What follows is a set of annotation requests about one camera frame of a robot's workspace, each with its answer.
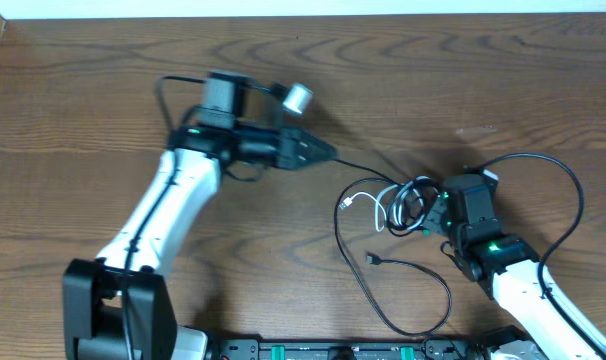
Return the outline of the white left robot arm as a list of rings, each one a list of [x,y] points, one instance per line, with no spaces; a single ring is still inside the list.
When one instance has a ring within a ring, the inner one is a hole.
[[[300,127],[183,126],[124,227],[93,260],[74,259],[62,278],[69,359],[209,359],[202,330],[178,325],[166,280],[202,208],[235,162],[298,170],[336,149]]]

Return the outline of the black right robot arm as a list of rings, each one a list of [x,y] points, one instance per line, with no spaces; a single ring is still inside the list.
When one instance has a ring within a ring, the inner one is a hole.
[[[448,238],[448,257],[523,327],[493,331],[478,341],[486,359],[606,359],[606,336],[558,287],[537,252],[503,231],[493,198],[498,177],[450,177],[425,225]]]

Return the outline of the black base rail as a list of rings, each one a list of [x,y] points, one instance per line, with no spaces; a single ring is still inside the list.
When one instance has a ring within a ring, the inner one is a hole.
[[[211,340],[205,360],[477,360],[476,345],[442,336],[401,342]]]

